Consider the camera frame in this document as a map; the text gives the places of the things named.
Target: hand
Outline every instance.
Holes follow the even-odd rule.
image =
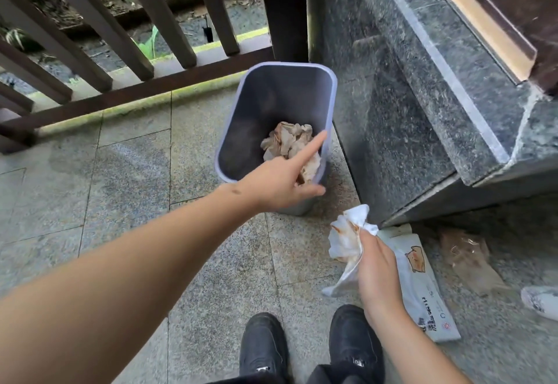
[[[395,253],[378,237],[360,229],[363,254],[358,265],[358,288],[366,318],[377,326],[383,319],[406,314]]]
[[[256,197],[261,211],[274,211],[310,197],[322,196],[325,193],[322,185],[306,183],[297,186],[295,183],[301,169],[318,151],[327,135],[327,131],[322,131],[289,160],[278,156],[262,163],[237,183],[237,189]]]

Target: black shoe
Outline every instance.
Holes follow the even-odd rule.
[[[364,317],[364,310],[343,305],[336,310],[329,329],[331,364],[351,362],[372,374],[374,382],[383,383],[385,368],[380,340]]]
[[[269,372],[287,380],[289,350],[279,320],[262,312],[248,320],[242,335],[240,376]]]

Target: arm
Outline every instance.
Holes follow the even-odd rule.
[[[471,384],[403,306],[395,254],[379,238],[360,231],[364,253],[359,290],[366,318],[405,384]]]
[[[0,301],[0,382],[111,382],[235,229],[324,194],[295,182],[325,137],[13,290]]]

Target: person's left hand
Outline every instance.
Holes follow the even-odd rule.
[[[325,187],[306,183],[295,185],[303,166],[318,151],[328,136],[322,131],[292,159],[278,156],[262,163],[237,184],[238,191],[254,196],[261,211],[274,211],[297,204],[310,197],[322,196]]]

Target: wooden railing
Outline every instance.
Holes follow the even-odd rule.
[[[0,66],[56,105],[33,112],[33,101],[0,83],[0,152],[33,144],[42,126],[247,70],[269,60],[308,61],[306,0],[264,0],[269,35],[238,42],[223,0],[204,0],[220,47],[194,53],[165,0],[139,0],[173,57],[152,64],[101,0],[67,0],[128,66],[110,74],[28,0],[0,0],[0,15],[21,28],[83,79],[67,85],[0,40]]]

